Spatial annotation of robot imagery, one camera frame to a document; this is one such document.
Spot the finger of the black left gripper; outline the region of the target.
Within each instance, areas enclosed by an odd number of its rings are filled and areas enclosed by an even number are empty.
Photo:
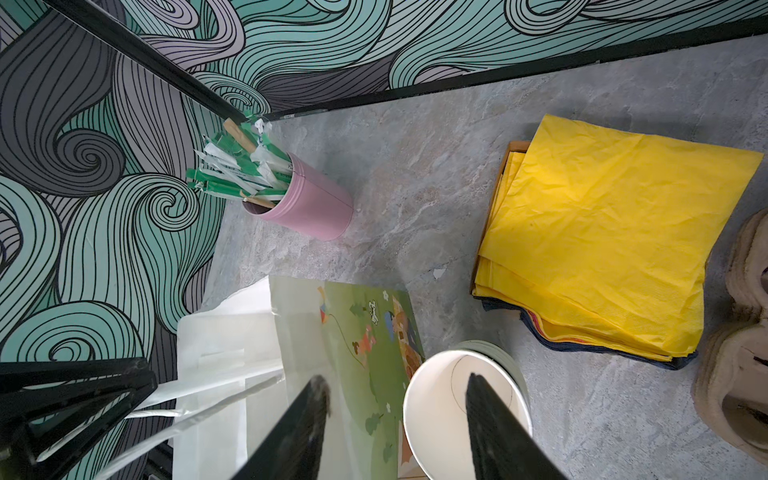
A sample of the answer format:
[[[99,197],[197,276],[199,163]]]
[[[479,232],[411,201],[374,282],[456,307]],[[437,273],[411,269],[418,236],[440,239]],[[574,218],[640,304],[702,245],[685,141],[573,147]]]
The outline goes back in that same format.
[[[1,477],[62,479],[158,387],[144,358],[1,364]]]

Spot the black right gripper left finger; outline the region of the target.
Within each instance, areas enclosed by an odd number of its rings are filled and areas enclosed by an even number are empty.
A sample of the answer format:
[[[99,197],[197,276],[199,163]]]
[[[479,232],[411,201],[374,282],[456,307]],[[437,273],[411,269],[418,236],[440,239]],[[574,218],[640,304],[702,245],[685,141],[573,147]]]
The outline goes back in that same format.
[[[317,479],[330,403],[327,381],[313,376],[232,479]]]

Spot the white green paper bag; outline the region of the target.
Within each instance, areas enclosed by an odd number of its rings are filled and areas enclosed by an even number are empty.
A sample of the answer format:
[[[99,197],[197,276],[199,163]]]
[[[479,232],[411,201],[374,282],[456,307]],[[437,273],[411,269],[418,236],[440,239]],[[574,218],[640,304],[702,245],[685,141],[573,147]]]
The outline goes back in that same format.
[[[150,397],[174,400],[171,428],[118,455],[111,479],[163,441],[176,479],[230,479],[314,376],[330,389],[324,479],[420,479],[403,403],[424,359],[408,293],[267,276],[178,325],[178,377]]]

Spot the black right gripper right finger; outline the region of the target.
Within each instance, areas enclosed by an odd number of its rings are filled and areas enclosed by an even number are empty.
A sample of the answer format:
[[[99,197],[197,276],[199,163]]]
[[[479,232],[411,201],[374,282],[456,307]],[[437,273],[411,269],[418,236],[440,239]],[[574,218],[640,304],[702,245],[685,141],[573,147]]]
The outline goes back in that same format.
[[[465,405],[477,479],[565,477],[483,376],[469,376]]]

